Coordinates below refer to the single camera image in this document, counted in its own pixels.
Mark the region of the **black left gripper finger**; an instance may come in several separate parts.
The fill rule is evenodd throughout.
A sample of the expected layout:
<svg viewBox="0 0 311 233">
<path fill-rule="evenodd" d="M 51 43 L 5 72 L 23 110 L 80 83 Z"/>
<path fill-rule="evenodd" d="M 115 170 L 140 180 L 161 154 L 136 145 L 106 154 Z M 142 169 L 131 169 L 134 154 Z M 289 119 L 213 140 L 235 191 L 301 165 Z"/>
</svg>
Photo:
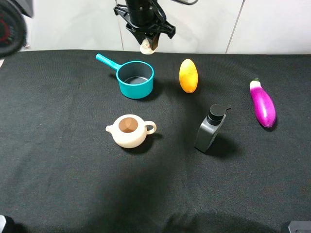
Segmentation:
<svg viewBox="0 0 311 233">
<path fill-rule="evenodd" d="M 131 33 L 140 45 L 143 43 L 144 39 L 146 38 L 146 35 L 144 32 L 131 31 Z"/>
</svg>

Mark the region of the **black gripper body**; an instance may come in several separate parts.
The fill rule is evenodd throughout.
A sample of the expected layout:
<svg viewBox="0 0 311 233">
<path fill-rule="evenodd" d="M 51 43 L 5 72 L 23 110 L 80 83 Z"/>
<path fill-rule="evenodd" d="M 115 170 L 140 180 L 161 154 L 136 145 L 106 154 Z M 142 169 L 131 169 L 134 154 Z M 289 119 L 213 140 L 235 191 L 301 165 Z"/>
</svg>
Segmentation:
<svg viewBox="0 0 311 233">
<path fill-rule="evenodd" d="M 126 21 L 128 31 L 149 33 L 164 33 L 169 38 L 175 35 L 175 26 L 166 18 L 161 6 L 156 0 L 127 0 L 125 5 L 117 4 L 114 13 Z"/>
</svg>

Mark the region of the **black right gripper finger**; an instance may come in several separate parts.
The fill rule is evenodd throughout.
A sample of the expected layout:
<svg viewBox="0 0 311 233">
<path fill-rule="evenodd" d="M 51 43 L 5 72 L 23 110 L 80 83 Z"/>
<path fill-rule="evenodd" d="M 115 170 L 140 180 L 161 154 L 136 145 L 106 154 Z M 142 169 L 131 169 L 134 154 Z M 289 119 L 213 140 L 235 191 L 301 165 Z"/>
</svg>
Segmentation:
<svg viewBox="0 0 311 233">
<path fill-rule="evenodd" d="M 149 33 L 148 34 L 148 42 L 150 45 L 151 50 L 156 50 L 158 47 L 160 33 Z"/>
</svg>

